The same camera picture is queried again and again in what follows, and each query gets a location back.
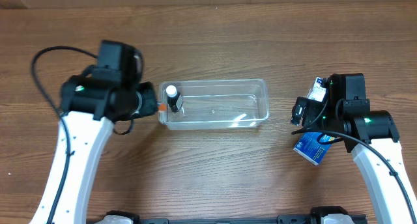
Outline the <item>orange bottle white cap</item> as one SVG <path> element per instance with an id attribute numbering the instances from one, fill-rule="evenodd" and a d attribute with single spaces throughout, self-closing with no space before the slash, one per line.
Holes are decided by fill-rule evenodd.
<path id="1" fill-rule="evenodd" d="M 166 112 L 167 111 L 167 106 L 163 103 L 158 103 L 158 111 L 159 112 Z"/>

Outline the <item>white Hansaplast plaster box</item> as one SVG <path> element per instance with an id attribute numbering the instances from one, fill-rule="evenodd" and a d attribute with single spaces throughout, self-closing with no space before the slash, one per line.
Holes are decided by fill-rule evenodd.
<path id="1" fill-rule="evenodd" d="M 325 79 L 321 77 L 316 77 L 306 98 L 310 100 L 315 100 L 318 102 L 323 102 L 326 96 L 326 91 L 327 91 L 324 84 L 325 84 Z"/>

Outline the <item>black bottle white cap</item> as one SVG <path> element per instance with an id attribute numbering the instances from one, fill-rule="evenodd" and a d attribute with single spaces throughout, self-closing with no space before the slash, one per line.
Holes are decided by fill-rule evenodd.
<path id="1" fill-rule="evenodd" d="M 183 97 L 180 91 L 174 85 L 169 85 L 165 92 L 167 94 L 167 103 L 173 113 L 178 112 L 183 104 Z"/>

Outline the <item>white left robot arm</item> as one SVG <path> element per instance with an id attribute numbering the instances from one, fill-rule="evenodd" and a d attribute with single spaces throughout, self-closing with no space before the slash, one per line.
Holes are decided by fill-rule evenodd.
<path id="1" fill-rule="evenodd" d="M 152 83 L 140 76 L 80 74 L 61 87 L 57 147 L 32 223 L 85 223 L 102 151 L 118 121 L 158 111 Z"/>

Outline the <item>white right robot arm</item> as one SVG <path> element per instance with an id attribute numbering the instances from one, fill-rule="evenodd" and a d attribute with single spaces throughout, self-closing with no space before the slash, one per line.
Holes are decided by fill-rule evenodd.
<path id="1" fill-rule="evenodd" d="M 367 98 L 299 97 L 291 123 L 297 133 L 316 133 L 342 141 L 366 183 L 379 223 L 415 223 L 416 196 L 403 164 L 399 132 L 387 111 L 371 111 Z"/>

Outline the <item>clear plastic container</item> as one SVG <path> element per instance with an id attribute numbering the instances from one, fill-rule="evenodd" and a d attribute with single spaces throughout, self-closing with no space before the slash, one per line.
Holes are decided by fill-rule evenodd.
<path id="1" fill-rule="evenodd" d="M 182 96 L 175 113 L 167 103 L 170 85 Z M 159 121 L 169 130 L 256 128 L 270 115 L 263 79 L 165 81 L 159 86 L 158 102 L 166 106 Z"/>

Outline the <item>blue medicine box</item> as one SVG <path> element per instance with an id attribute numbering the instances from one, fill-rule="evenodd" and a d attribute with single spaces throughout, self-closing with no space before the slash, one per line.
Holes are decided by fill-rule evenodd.
<path id="1" fill-rule="evenodd" d="M 293 148 L 296 153 L 314 165 L 321 163 L 324 155 L 331 147 L 331 145 L 324 145 L 324 143 L 335 139 L 335 137 L 324 135 L 318 143 L 318 136 L 320 136 L 320 133 L 305 133 Z"/>

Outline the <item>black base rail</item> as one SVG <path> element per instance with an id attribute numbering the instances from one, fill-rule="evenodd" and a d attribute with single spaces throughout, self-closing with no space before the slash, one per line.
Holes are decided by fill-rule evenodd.
<path id="1" fill-rule="evenodd" d="M 341 206 L 314 207 L 308 214 L 281 214 L 276 217 L 245 217 L 245 218 L 217 218 L 217 219 L 143 219 L 138 214 L 112 210 L 106 213 L 99 224 L 133 223 L 133 224 L 367 224 L 365 214 L 349 214 Z"/>

